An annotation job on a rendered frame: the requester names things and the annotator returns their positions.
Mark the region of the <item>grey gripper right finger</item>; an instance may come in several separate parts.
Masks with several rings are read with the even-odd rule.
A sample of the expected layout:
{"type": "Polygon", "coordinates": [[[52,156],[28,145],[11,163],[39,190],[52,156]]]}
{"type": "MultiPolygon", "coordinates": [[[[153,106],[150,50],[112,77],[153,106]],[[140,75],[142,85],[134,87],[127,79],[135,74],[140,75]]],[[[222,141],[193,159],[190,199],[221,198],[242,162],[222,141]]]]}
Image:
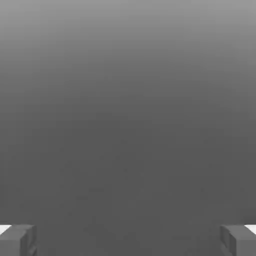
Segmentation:
{"type": "Polygon", "coordinates": [[[256,256],[256,224],[221,225],[222,256],[256,256]]]}

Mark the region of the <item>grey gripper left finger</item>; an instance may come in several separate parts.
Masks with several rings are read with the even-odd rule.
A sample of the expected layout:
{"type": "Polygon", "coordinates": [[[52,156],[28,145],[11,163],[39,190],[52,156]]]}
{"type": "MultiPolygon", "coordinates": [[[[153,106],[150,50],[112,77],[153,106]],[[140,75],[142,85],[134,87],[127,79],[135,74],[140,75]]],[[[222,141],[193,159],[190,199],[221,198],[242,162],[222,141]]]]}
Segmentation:
{"type": "Polygon", "coordinates": [[[38,256],[37,226],[0,224],[0,256],[38,256]]]}

